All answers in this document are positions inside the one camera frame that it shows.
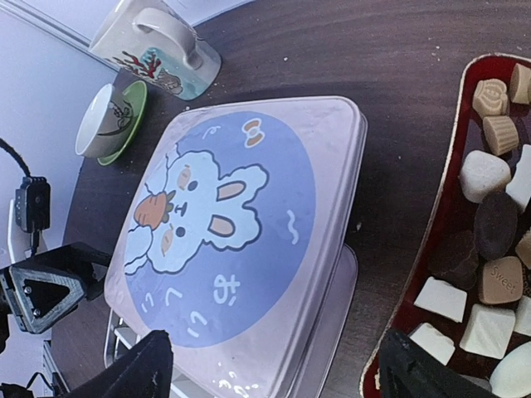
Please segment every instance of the bunny illustration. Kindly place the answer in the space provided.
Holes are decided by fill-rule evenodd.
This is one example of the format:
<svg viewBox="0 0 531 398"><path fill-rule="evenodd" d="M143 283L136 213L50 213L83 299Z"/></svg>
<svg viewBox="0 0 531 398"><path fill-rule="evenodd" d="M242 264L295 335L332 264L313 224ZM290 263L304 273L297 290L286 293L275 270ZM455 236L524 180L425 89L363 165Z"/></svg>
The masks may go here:
<svg viewBox="0 0 531 398"><path fill-rule="evenodd" d="M150 260L155 271L177 273L202 245L241 250L257 240L261 224L249 206L267 184L260 165L220 177L208 151L172 151L143 187L128 233L125 273Z"/></svg>

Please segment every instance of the box lid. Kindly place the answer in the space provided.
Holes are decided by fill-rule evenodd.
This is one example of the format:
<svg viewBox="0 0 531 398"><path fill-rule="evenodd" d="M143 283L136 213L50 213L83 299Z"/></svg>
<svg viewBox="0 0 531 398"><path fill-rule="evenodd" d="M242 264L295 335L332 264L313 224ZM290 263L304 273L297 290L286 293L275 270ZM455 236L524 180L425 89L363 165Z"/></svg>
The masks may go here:
<svg viewBox="0 0 531 398"><path fill-rule="evenodd" d="M196 109L167 127L105 284L222 398L284 396L339 256L366 123L341 97Z"/></svg>

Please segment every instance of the round chocolate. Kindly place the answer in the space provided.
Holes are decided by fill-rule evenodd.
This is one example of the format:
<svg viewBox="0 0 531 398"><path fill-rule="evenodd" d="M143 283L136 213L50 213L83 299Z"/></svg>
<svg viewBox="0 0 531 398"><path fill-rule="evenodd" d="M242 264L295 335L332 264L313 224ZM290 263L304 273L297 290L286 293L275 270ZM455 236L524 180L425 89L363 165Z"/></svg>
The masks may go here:
<svg viewBox="0 0 531 398"><path fill-rule="evenodd" d="M474 220L475 246L486 260L502 258L514 241L518 207L505 192L492 192L478 206Z"/></svg>
<svg viewBox="0 0 531 398"><path fill-rule="evenodd" d="M458 289L470 290L477 281L479 264L474 234L462 231L442 240L428 260L428 269L436 278Z"/></svg>

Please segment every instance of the dark wood surface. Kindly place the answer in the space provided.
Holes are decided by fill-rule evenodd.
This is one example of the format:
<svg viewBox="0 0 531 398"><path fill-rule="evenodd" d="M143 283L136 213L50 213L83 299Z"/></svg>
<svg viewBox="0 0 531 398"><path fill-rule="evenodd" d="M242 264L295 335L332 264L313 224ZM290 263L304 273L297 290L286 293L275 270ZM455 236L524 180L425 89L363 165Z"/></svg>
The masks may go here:
<svg viewBox="0 0 531 398"><path fill-rule="evenodd" d="M197 30L224 59L216 84L190 103L149 89L145 119L124 156L110 167L84 161L65 242L83 240L112 252L160 135L186 106L297 95L351 98L369 122L347 236L359 281L322 397L359 396L363 366L430 215L461 72L486 52L531 55L530 20L528 1L259 0L207 22ZM116 85L131 81L120 73ZM72 387L103 370L108 315L100 298L54 327L53 354Z"/></svg>

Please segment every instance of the white mug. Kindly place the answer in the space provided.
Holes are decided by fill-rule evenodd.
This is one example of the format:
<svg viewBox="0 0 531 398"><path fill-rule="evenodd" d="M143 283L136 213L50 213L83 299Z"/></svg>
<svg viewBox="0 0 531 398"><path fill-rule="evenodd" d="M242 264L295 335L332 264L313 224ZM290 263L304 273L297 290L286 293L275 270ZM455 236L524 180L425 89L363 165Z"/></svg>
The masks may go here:
<svg viewBox="0 0 531 398"><path fill-rule="evenodd" d="M90 52L183 100L216 79L221 57L162 0L120 0Z"/></svg>
<svg viewBox="0 0 531 398"><path fill-rule="evenodd" d="M92 100L81 120L76 154L103 158L118 152L134 122L133 108L124 95L109 83Z"/></svg>

